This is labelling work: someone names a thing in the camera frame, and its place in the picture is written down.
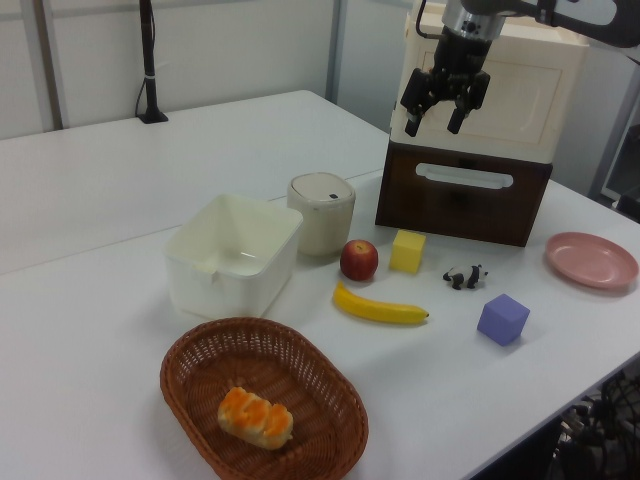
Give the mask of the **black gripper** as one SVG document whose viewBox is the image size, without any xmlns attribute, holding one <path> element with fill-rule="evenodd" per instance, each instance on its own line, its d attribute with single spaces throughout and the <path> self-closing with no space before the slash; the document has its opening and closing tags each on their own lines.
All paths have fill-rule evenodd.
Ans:
<svg viewBox="0 0 640 480">
<path fill-rule="evenodd" d="M 447 130 L 458 134 L 472 110 L 482 107 L 490 75 L 482 70 L 491 40 L 464 37 L 443 29 L 430 72 L 415 68 L 400 104 L 406 110 L 405 133 L 416 136 L 426 112 L 436 104 L 432 94 L 449 94 L 455 107 Z"/>
</svg>

